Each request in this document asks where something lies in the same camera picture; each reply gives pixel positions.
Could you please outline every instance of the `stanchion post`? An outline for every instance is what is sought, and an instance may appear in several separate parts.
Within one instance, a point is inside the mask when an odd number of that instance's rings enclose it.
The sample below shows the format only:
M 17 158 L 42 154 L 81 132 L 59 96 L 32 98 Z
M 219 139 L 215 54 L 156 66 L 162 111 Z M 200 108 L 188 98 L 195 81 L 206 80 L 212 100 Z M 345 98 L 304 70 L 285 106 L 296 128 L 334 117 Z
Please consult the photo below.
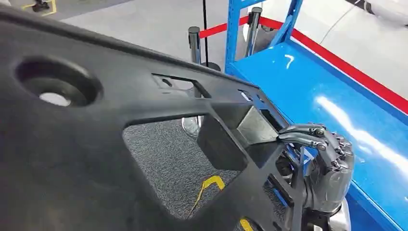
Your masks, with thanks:
M 196 64 L 201 64 L 201 47 L 200 47 L 200 28 L 197 26 L 191 26 L 189 28 L 189 44 L 191 51 L 191 61 Z M 194 97 L 201 98 L 200 91 L 193 86 Z M 184 131 L 194 138 L 198 137 L 200 127 L 202 123 L 202 116 L 182 118 L 181 125 Z
M 250 13 L 250 24 L 248 29 L 245 57 L 248 57 L 254 53 L 254 44 L 256 41 L 256 36 L 258 35 L 259 18 L 261 17 L 261 13 L 262 8 L 260 7 L 252 8 L 252 12 Z

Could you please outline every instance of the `robotic hand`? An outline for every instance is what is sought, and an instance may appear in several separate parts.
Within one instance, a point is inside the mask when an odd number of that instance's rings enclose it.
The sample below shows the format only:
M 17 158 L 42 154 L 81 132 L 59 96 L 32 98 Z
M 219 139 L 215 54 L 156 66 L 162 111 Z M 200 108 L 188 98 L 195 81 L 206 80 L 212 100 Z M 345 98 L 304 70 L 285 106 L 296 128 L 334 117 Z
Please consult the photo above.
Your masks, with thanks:
M 354 170 L 351 142 L 330 133 L 321 124 L 294 124 L 279 134 L 282 142 L 315 148 L 319 152 L 306 169 L 304 207 L 327 217 L 333 230 L 350 230 L 345 195 Z

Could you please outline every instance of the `yellow floor marking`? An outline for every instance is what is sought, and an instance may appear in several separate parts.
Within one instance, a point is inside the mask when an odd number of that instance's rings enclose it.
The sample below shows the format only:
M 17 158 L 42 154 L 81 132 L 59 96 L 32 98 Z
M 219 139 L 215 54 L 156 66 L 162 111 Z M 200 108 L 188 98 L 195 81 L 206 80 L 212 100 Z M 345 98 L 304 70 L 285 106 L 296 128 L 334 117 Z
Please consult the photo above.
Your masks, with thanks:
M 212 176 L 212 177 L 204 180 L 203 184 L 201 186 L 201 190 L 200 190 L 200 192 L 198 192 L 197 200 L 195 200 L 195 203 L 192 206 L 191 211 L 190 211 L 190 213 L 188 214 L 187 217 L 189 217 L 191 215 L 191 213 L 193 212 L 193 210 L 197 206 L 198 202 L 201 199 L 201 195 L 203 194 L 204 189 L 208 188 L 213 183 L 216 183 L 220 190 L 223 190 L 225 188 L 225 184 L 222 181 L 220 176 Z M 247 220 L 241 219 L 240 224 L 241 224 L 244 231 L 254 231 Z
M 44 1 L 44 2 L 51 2 L 51 12 L 42 14 L 41 16 L 47 16 L 47 15 L 50 15 L 50 14 L 53 14 L 53 13 L 57 13 L 57 5 L 55 4 L 55 1 L 56 1 L 56 0 L 47 0 L 47 1 Z M 21 9 L 22 9 L 22 10 L 25 10 L 26 8 L 32 7 L 32 6 L 34 6 L 34 5 L 35 5 L 35 4 L 24 5 L 24 6 L 21 7 Z

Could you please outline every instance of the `red barrier tape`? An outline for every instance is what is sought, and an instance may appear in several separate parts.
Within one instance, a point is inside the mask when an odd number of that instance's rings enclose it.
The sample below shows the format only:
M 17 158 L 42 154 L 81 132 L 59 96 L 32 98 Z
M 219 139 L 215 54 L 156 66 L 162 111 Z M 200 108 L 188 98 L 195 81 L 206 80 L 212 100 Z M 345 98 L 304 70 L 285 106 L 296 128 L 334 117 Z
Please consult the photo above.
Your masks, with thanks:
M 244 24 L 247 23 L 247 22 L 248 22 L 248 16 L 244 16 L 244 17 L 240 18 L 240 20 L 239 20 L 239 25 L 240 25 L 240 26 L 241 26 L 241 25 L 244 25 Z M 227 24 L 224 23 L 224 24 L 221 24 L 221 25 L 217 25 L 217 26 L 215 26 L 215 27 L 212 27 L 212 28 L 210 28 L 210 29 L 200 31 L 200 33 L 198 34 L 198 36 L 200 36 L 200 38 L 203 39 L 203 38 L 205 38 L 205 37 L 208 37 L 208 36 L 211 36 L 211 35 L 215 35 L 215 34 L 218 34 L 219 32 L 223 32 L 223 31 L 226 31 L 226 30 L 227 30 Z
M 239 25 L 243 25 L 248 22 L 248 16 L 242 17 L 239 20 Z M 261 25 L 273 28 L 273 29 L 278 29 L 282 26 L 281 22 L 260 17 L 259 23 Z M 205 38 L 214 34 L 217 34 L 219 32 L 227 30 L 227 24 L 221 24 L 215 27 L 212 27 L 210 29 L 200 31 L 200 38 Z M 306 35 L 302 34 L 300 31 L 294 29 L 292 36 L 297 39 L 299 42 L 303 43 L 305 46 L 307 46 L 309 49 L 312 51 L 316 52 L 316 54 L 320 55 L 323 59 L 327 60 L 329 63 L 333 64 L 346 74 L 348 74 L 352 79 L 354 79 L 356 82 L 360 83 L 367 89 L 371 90 L 384 100 L 388 101 L 390 104 L 392 104 L 394 107 L 398 108 L 402 112 L 408 114 L 408 101 L 401 97 L 400 95 L 396 94 L 392 90 L 388 89 L 386 86 L 382 85 L 381 83 L 375 81 L 368 75 L 364 74 L 357 68 L 353 67 L 346 61 L 342 60 L 335 54 L 331 53 L 328 51 L 326 48 L 320 46 L 318 43 L 315 41 L 311 40 L 308 38 Z

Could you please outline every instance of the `black pole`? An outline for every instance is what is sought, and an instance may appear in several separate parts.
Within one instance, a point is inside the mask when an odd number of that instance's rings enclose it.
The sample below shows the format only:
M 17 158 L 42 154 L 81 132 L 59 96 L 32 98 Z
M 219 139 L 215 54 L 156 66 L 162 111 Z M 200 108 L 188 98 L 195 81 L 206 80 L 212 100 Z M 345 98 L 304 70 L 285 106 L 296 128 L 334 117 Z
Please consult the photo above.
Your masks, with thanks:
M 204 17 L 204 30 L 207 30 L 207 9 L 205 7 L 205 0 L 203 0 L 203 17 Z M 204 47 L 205 47 L 205 66 L 208 67 L 207 37 L 204 38 Z

